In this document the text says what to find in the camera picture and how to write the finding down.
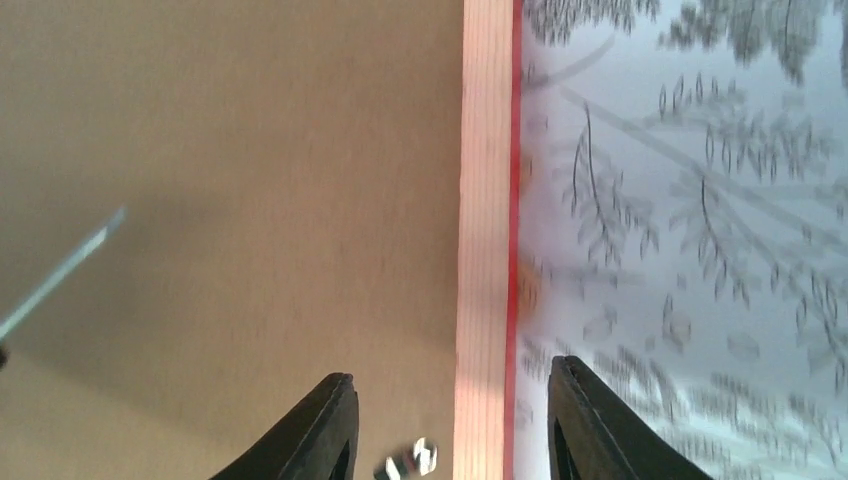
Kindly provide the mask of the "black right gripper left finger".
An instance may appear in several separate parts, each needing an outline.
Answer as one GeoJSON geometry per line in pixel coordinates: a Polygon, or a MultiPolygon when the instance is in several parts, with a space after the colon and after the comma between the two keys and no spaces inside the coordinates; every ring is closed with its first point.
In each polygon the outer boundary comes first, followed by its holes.
{"type": "Polygon", "coordinates": [[[331,373],[212,480],[351,480],[358,434],[353,376],[331,373]]]}

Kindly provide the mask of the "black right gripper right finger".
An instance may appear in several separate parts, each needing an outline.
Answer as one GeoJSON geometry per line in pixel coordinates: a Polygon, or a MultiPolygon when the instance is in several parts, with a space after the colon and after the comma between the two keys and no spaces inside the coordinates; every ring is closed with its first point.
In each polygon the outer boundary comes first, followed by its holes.
{"type": "Polygon", "coordinates": [[[552,359],[548,445],[555,480],[711,479],[573,355],[552,359]]]}

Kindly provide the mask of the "red wooden picture frame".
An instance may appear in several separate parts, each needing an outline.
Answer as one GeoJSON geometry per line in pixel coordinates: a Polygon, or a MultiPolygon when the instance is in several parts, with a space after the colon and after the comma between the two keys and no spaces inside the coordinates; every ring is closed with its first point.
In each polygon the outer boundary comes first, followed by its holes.
{"type": "Polygon", "coordinates": [[[206,479],[326,374],[503,479],[509,1],[5,1],[5,479],[206,479]]]}

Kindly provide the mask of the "yellow handled screwdriver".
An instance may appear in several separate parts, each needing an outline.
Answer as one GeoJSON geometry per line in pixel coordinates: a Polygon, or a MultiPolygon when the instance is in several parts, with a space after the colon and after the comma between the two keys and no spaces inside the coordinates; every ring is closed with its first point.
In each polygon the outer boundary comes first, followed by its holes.
{"type": "Polygon", "coordinates": [[[8,351],[3,343],[6,337],[18,327],[69,275],[114,234],[126,218],[125,206],[117,209],[102,226],[90,233],[78,246],[67,254],[37,284],[30,293],[20,300],[1,318],[1,368],[8,362],[8,351]]]}

